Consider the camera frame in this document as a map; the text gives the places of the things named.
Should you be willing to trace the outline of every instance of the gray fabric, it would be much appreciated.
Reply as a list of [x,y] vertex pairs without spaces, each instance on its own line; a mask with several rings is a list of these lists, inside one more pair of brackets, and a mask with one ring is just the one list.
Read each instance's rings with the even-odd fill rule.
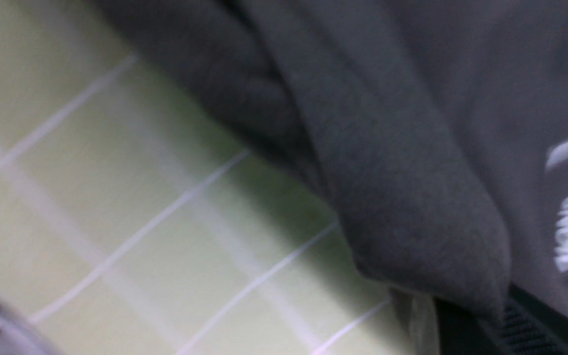
[[500,317],[507,232],[385,2],[93,2],[215,119],[334,207],[363,274]]

